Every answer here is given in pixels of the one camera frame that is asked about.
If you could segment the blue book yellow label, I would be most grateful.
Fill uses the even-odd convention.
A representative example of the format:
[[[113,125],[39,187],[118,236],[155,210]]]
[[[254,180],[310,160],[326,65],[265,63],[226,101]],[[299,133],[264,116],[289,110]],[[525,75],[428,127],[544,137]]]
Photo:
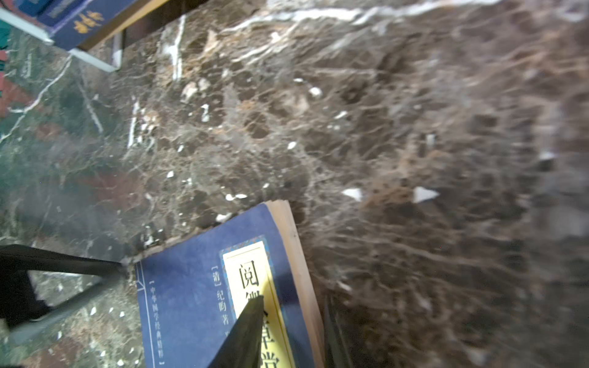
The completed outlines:
[[[40,23],[54,45],[70,51],[134,3],[133,0],[23,0],[12,4]]]
[[[324,326],[291,205],[261,203],[134,266],[145,364],[206,367],[254,297],[263,367],[322,367]]]

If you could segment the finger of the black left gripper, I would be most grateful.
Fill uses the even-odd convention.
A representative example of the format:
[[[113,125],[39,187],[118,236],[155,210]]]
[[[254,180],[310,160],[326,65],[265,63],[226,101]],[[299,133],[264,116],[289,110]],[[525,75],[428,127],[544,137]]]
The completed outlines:
[[[27,245],[1,247],[1,322],[12,343],[27,343],[127,277],[118,262]]]

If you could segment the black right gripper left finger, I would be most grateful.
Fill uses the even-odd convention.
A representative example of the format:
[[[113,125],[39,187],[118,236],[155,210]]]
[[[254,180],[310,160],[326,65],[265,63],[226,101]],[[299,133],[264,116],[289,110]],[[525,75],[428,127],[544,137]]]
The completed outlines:
[[[209,368],[260,367],[264,317],[264,297],[249,300]]]

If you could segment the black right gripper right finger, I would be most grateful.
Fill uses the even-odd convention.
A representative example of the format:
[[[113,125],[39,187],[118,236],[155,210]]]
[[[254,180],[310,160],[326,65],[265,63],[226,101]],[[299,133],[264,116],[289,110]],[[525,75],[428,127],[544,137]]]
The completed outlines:
[[[325,366],[352,368],[354,361],[346,339],[344,311],[333,297],[325,298]]]

